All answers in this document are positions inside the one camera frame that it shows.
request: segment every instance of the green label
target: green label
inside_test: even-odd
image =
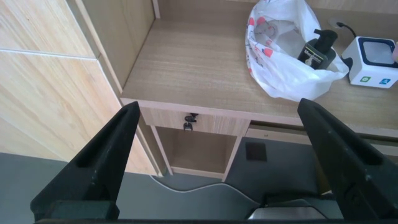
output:
[[[371,77],[362,77],[361,82],[368,82]]]

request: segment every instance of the printed plastic bag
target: printed plastic bag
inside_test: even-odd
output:
[[[336,56],[327,70],[314,70],[297,60],[319,22],[305,0],[260,0],[250,13],[246,31],[249,72],[274,98],[314,100],[326,93],[348,67]]]

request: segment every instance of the drawer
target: drawer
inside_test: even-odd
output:
[[[310,138],[305,131],[285,128],[250,125],[245,137],[311,145]],[[398,157],[398,144],[396,142],[364,140],[371,143],[373,147],[384,155]]]
[[[141,108],[141,113],[147,125],[175,129],[183,129],[184,118],[190,115],[187,112],[153,108]],[[248,119],[208,114],[199,114],[196,120],[196,123],[192,123],[194,131],[232,136],[244,136],[250,124]]]

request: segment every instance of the small white device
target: small white device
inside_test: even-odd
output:
[[[356,37],[341,55],[349,67],[352,63],[351,84],[390,88],[398,80],[398,63],[392,57],[394,49],[393,40]]]

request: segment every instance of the drawer lock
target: drawer lock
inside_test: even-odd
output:
[[[193,131],[193,126],[191,123],[197,122],[196,118],[199,114],[195,114],[195,113],[191,113],[190,116],[186,116],[184,118],[185,123],[183,124],[183,129],[185,130],[189,130],[189,131]]]

